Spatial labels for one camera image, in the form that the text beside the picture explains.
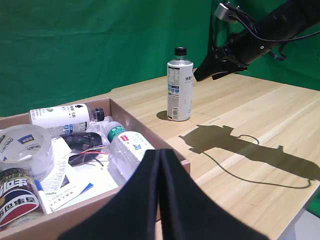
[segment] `clear tape roll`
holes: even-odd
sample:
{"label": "clear tape roll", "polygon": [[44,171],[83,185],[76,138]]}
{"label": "clear tape roll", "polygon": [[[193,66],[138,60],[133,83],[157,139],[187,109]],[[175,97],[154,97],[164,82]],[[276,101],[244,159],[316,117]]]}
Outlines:
{"label": "clear tape roll", "polygon": [[0,170],[27,169],[42,181],[54,167],[52,140],[47,129],[22,124],[0,131]]}

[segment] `cardboard box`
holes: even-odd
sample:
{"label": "cardboard box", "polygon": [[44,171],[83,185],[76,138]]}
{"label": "cardboard box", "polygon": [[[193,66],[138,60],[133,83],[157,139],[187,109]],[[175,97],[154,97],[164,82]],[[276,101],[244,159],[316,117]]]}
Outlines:
{"label": "cardboard box", "polygon": [[[157,136],[143,123],[133,117],[121,106],[110,98],[84,102],[90,108],[103,108],[106,116],[112,116],[114,121],[120,122],[129,131],[141,133],[156,149],[173,149],[168,143]],[[19,124],[29,124],[29,115],[27,113],[5,117],[0,119],[0,129]],[[190,173],[190,162],[179,152],[174,150],[177,158]],[[103,207],[118,191],[119,187],[100,194],[78,204],[69,206],[57,212],[39,217],[20,226],[16,226],[0,232],[1,240],[34,240],[45,239],[55,240],[60,233],[70,229],[91,216],[93,213]]]}

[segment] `black bottle cap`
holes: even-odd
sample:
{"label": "black bottle cap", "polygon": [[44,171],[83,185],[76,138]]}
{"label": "black bottle cap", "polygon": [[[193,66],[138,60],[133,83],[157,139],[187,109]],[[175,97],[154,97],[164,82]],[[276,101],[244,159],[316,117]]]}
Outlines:
{"label": "black bottle cap", "polygon": [[187,48],[183,46],[176,47],[174,49],[175,56],[186,56],[187,55]]}
{"label": "black bottle cap", "polygon": [[98,122],[105,120],[105,111],[102,108],[95,108],[96,119]]}

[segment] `white paper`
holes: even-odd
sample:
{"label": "white paper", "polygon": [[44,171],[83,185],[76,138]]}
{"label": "white paper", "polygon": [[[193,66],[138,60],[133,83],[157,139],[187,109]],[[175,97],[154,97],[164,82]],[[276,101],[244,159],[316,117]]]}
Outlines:
{"label": "white paper", "polygon": [[56,191],[46,192],[45,195],[53,211],[70,202],[87,187],[89,182],[73,169],[69,164],[66,165],[64,183]]}
{"label": "white paper", "polygon": [[83,179],[86,179],[89,183],[93,184],[93,187],[66,203],[64,206],[59,208],[59,210],[106,193],[118,187],[117,183],[108,171],[108,155],[100,154],[96,158],[102,162],[104,167],[102,167],[101,164],[96,160],[92,160],[86,164],[74,167],[74,169]]}
{"label": "white paper", "polygon": [[62,137],[52,140],[52,151],[54,154],[54,167],[49,175],[41,181],[44,192],[53,192],[61,187],[71,153],[70,147]]}

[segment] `green screen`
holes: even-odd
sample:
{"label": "green screen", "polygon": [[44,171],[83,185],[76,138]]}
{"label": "green screen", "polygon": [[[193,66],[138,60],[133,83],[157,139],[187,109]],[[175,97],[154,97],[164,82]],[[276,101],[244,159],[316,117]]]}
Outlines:
{"label": "green screen", "polygon": [[[258,20],[283,2],[232,3]],[[211,4],[211,0],[2,0],[0,116],[164,76],[178,46],[187,47],[188,58],[199,66],[207,51]],[[229,31],[242,29],[240,24],[229,26]],[[291,43],[285,48],[287,61],[266,55],[241,74],[320,89],[318,40],[315,36]]]}

